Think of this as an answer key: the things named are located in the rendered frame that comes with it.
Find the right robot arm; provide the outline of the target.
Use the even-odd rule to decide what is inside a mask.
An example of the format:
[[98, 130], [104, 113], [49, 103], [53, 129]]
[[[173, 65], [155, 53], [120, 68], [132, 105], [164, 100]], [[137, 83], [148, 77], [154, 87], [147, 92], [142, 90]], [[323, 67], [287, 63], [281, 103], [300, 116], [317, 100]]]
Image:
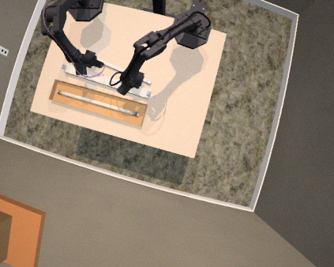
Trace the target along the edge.
[[[57, 45], [60, 45], [58, 47], [62, 50], [64, 56], [66, 57], [66, 60], [69, 63], [72, 62], [70, 61], [70, 58], [68, 58], [68, 56], [71, 57], [74, 65], [76, 66], [76, 70], [78, 71], [76, 71], [76, 75], [79, 75], [78, 73], [80, 73], [81, 75], [87, 75], [87, 66], [83, 63], [86, 63], [88, 61], [88, 56], [86, 54], [82, 54], [79, 49], [76, 49], [64, 33], [63, 28], [67, 18], [66, 12], [69, 9], [99, 9], [100, 3], [101, 0], [58, 0], [56, 3], [48, 6], [47, 8], [45, 8], [44, 20], [46, 27], [49, 29], [48, 31], [51, 32], [51, 35], [47, 31], [47, 28], [44, 26], [43, 9], [41, 11], [42, 34], [44, 36], [49, 36], [51, 39], [53, 39], [53, 41], [55, 41]], [[53, 22], [53, 26], [49, 27], [51, 22]]]

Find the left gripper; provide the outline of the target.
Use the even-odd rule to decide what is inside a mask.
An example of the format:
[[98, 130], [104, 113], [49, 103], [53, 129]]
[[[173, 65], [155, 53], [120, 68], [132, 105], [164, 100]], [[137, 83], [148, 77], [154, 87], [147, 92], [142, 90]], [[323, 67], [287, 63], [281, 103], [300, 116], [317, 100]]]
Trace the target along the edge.
[[[142, 85], [142, 81], [144, 80], [144, 73], [142, 73], [142, 72], [139, 71], [137, 77], [138, 77], [139, 81], [138, 81], [138, 83], [134, 86], [134, 88], [139, 89], [139, 87], [141, 87], [141, 85]], [[143, 79], [143, 80], [142, 80], [142, 79]]]

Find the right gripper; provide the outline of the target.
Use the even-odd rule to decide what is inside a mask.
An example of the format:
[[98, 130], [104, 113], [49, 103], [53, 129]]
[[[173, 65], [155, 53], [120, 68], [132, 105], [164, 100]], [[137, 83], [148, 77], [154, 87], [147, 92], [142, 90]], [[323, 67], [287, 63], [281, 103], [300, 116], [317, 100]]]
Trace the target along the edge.
[[100, 68], [101, 65], [102, 65], [102, 62], [97, 60], [97, 56], [95, 55], [96, 53], [95, 52], [92, 52], [92, 51], [89, 51], [89, 50], [86, 50], [85, 54], [88, 54], [88, 64], [87, 62], [86, 63], [83, 63], [85, 64], [88, 68], [92, 68], [92, 66], [95, 66], [95, 67], [98, 67]]

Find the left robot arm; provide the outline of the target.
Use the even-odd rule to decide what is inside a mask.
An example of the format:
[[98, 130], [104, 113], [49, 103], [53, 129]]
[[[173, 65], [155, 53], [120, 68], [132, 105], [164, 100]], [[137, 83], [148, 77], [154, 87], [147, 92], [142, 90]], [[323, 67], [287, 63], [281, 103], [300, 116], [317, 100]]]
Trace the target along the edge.
[[[194, 14], [191, 16], [190, 19], [187, 21], [183, 22], [190, 14], [193, 13], [193, 11], [189, 11], [186, 13], [185, 16], [182, 18], [177, 17], [176, 18], [176, 23], [173, 25], [169, 26], [168, 28], [165, 28], [163, 30], [159, 30], [156, 32], [149, 32], [145, 36], [141, 37], [138, 41], [136, 41], [133, 44], [133, 47], [135, 48], [133, 57], [127, 66], [127, 68], [123, 71], [123, 73], [120, 76], [120, 80], [124, 78], [124, 76], [127, 74], [126, 78], [121, 82], [121, 85], [116, 89], [120, 95], [125, 95], [130, 89], [132, 89], [139, 81], [137, 74], [144, 64], [145, 61], [156, 57], [157, 55], [160, 55], [167, 47], [167, 43], [174, 39], [176, 36], [179, 34], [186, 32], [191, 35], [200, 37], [202, 39], [207, 39], [208, 33], [209, 33], [209, 28], [205, 27], [202, 25], [201, 19], [199, 18], [198, 15]], [[141, 44], [151, 44], [158, 38], [162, 36], [162, 34], [166, 33], [169, 28], [173, 28], [166, 36], [164, 36], [158, 43], [153, 44], [148, 50], [146, 49], [145, 51], [142, 51], [138, 57], [137, 54], [138, 52], [144, 48]], [[191, 31], [192, 30], [192, 31]], [[208, 31], [207, 31], [208, 30]], [[143, 43], [144, 42], [144, 43]], [[143, 54], [144, 53], [144, 54]], [[135, 58], [137, 59], [135, 60]], [[146, 60], [145, 60], [146, 59]], [[133, 64], [133, 66], [132, 66]], [[130, 67], [132, 66], [131, 70], [129, 71]]]

